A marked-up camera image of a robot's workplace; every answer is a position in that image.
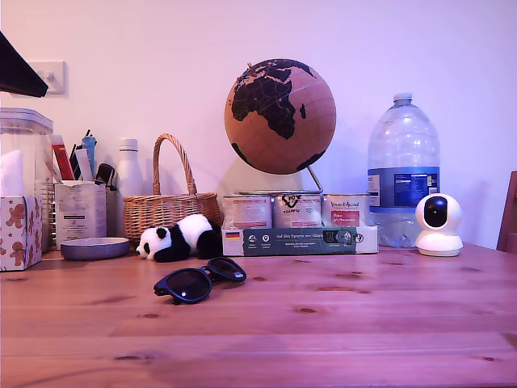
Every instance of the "tissue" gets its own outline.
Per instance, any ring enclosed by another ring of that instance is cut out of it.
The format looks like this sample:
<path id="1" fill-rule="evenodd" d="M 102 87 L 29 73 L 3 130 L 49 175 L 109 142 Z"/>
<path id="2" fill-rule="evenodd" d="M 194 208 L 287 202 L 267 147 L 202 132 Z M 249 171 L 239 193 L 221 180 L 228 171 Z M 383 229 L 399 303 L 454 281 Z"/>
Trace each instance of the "tissue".
<path id="1" fill-rule="evenodd" d="M 0 196 L 22 196 L 23 156 L 20 150 L 0 156 Z"/>

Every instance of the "white thermos bottle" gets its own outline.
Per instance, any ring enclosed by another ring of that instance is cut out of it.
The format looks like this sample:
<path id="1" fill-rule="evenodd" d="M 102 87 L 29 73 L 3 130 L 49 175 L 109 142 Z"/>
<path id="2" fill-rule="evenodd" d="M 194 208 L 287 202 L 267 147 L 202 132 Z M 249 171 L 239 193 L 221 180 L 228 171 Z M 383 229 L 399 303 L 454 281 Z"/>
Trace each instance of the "white thermos bottle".
<path id="1" fill-rule="evenodd" d="M 117 172 L 117 223 L 116 235 L 124 237 L 123 214 L 126 196 L 141 196 L 144 192 L 144 179 L 138 163 L 137 139 L 120 139 L 119 163 Z"/>

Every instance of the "stuffed panda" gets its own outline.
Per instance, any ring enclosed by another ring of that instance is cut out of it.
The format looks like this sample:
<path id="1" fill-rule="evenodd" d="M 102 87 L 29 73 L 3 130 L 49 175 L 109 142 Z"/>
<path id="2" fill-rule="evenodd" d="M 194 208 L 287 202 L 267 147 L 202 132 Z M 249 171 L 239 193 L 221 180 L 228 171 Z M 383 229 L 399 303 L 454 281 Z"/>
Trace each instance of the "stuffed panda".
<path id="1" fill-rule="evenodd" d="M 151 226 L 142 233 L 137 253 L 142 259 L 152 260 L 157 253 L 165 254 L 167 248 L 170 248 L 170 230 Z"/>
<path id="2" fill-rule="evenodd" d="M 192 214 L 170 229 L 144 230 L 137 252 L 141 258 L 159 263 L 185 260 L 191 255 L 212 259 L 223 254 L 221 228 L 202 214 Z"/>

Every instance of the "gray dish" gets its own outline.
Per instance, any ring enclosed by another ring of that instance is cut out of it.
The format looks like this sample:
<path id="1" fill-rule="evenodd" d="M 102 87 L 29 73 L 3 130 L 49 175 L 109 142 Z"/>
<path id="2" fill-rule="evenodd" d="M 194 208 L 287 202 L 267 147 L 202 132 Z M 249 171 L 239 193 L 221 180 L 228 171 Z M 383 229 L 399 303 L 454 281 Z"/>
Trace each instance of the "gray dish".
<path id="1" fill-rule="evenodd" d="M 127 254 L 129 240 L 118 237 L 80 238 L 61 243 L 61 255 L 66 260 L 112 259 Z"/>

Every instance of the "bottle lid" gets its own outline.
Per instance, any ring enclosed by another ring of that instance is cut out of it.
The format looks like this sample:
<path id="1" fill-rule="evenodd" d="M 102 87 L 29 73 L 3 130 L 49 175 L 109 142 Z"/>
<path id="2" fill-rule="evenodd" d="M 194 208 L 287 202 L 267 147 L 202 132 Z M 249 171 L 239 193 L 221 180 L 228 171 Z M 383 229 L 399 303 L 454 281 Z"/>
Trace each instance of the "bottle lid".
<path id="1" fill-rule="evenodd" d="M 119 144 L 121 151 L 138 151 L 137 139 L 127 139 L 126 137 L 122 137 Z"/>
<path id="2" fill-rule="evenodd" d="M 413 99 L 413 93 L 396 93 L 393 96 L 393 102 L 401 100 L 401 99 Z"/>

